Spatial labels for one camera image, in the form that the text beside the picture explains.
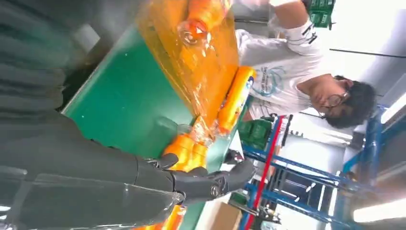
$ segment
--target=black hair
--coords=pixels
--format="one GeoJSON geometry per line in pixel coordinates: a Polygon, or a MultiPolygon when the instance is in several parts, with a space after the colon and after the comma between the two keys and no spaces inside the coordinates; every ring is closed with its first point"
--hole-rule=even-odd
{"type": "MultiPolygon", "coordinates": [[[[343,76],[335,76],[336,80],[346,80],[343,76]]],[[[327,117],[327,122],[335,128],[348,128],[361,125],[367,120],[376,107],[375,89],[363,82],[353,81],[353,86],[348,91],[350,97],[343,102],[344,105],[351,107],[350,114],[342,114],[340,117],[327,117]]]]}

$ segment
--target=red pole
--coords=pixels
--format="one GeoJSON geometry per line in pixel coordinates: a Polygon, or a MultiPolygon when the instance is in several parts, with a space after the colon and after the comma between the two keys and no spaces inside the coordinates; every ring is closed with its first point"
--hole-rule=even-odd
{"type": "MultiPolygon", "coordinates": [[[[278,139],[279,131],[281,130],[281,126],[282,126],[282,119],[284,117],[285,116],[280,116],[279,117],[280,121],[278,121],[278,126],[276,127],[276,133],[275,133],[275,136],[273,137],[273,140],[272,140],[271,149],[269,150],[269,153],[268,153],[268,156],[267,156],[267,161],[265,163],[264,173],[262,174],[261,182],[259,183],[259,186],[258,186],[257,197],[255,198],[254,205],[252,206],[253,209],[256,209],[258,207],[259,200],[260,200],[260,198],[262,196],[262,191],[263,191],[264,186],[265,186],[265,179],[266,179],[266,176],[268,174],[269,166],[270,166],[271,161],[272,161],[273,152],[275,151],[275,146],[276,146],[276,140],[278,139]]],[[[252,225],[252,222],[254,222],[254,216],[249,214],[248,222],[247,222],[244,230],[249,230],[249,228],[252,225]]]]}

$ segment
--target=glasses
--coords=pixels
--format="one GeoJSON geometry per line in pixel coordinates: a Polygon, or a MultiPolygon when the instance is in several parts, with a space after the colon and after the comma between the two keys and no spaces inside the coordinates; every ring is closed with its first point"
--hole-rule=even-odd
{"type": "Polygon", "coordinates": [[[318,111],[319,115],[322,119],[325,119],[327,116],[331,115],[331,110],[340,104],[342,104],[346,99],[350,96],[349,92],[345,92],[342,95],[334,94],[327,98],[327,100],[323,104],[327,104],[326,106],[322,106],[320,111],[318,111]]]}

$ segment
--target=green crate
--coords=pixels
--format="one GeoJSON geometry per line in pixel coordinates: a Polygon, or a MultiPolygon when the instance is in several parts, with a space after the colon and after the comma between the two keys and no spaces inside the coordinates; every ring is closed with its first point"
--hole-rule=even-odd
{"type": "Polygon", "coordinates": [[[241,122],[238,126],[238,131],[240,132],[241,143],[263,150],[272,131],[272,122],[262,119],[241,122]]]}
{"type": "Polygon", "coordinates": [[[333,11],[335,0],[304,0],[309,11],[333,11]]]}
{"type": "Polygon", "coordinates": [[[331,22],[331,13],[327,11],[310,11],[310,20],[315,27],[327,28],[331,22]]]}

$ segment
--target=blue rack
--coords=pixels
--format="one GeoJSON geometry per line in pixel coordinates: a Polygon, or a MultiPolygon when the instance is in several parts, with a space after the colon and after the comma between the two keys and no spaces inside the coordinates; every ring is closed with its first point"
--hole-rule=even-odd
{"type": "MultiPolygon", "coordinates": [[[[365,193],[381,193],[378,191],[376,188],[373,187],[375,185],[375,180],[376,176],[378,173],[378,165],[379,165],[379,153],[381,146],[383,144],[383,139],[387,139],[388,136],[393,135],[394,131],[392,133],[382,133],[383,126],[381,124],[381,116],[384,112],[385,108],[383,107],[378,107],[377,113],[368,121],[367,124],[367,131],[366,131],[366,141],[365,141],[365,148],[360,154],[357,154],[353,159],[351,159],[349,162],[347,162],[344,165],[344,170],[341,175],[345,175],[348,171],[351,170],[351,168],[357,164],[360,163],[359,170],[361,170],[364,174],[365,177],[361,178],[360,183],[354,182],[350,179],[347,179],[342,176],[336,176],[331,173],[318,170],[312,167],[309,167],[304,164],[300,164],[298,162],[285,159],[280,156],[273,156],[271,165],[283,170],[287,173],[294,174],[296,176],[299,176],[301,178],[305,178],[309,181],[312,181],[317,184],[322,184],[325,186],[329,186],[332,188],[336,188],[338,190],[345,190],[347,193],[352,193],[355,196],[360,195],[360,194],[365,194],[365,193]],[[280,161],[285,163],[286,165],[281,165],[276,163],[275,161],[280,161]],[[296,170],[288,168],[288,165],[293,165],[296,167],[299,167],[301,169],[317,173],[319,175],[312,175],[312,174],[307,174],[303,172],[298,172],[296,170]]],[[[249,146],[243,145],[243,151],[244,155],[248,158],[252,158],[261,162],[265,162],[269,149],[267,148],[265,151],[260,150],[260,149],[254,149],[249,146]]],[[[252,184],[247,184],[245,186],[245,189],[249,191],[250,193],[250,200],[248,201],[248,207],[250,206],[250,202],[252,202],[252,198],[256,196],[256,186],[252,184]]],[[[293,209],[297,212],[300,212],[304,215],[313,217],[321,222],[324,223],[331,223],[331,226],[333,229],[338,230],[338,229],[359,229],[360,226],[355,224],[352,220],[350,220],[348,217],[344,215],[344,203],[346,202],[347,197],[344,197],[342,195],[338,195],[337,197],[337,202],[336,202],[336,208],[335,208],[335,213],[333,216],[328,215],[325,212],[319,211],[315,208],[312,208],[308,205],[304,205],[298,202],[295,202],[293,199],[286,197],[284,195],[278,194],[274,191],[264,191],[262,194],[262,198],[268,199],[273,201],[276,204],[288,207],[290,209],[293,209]]]]}

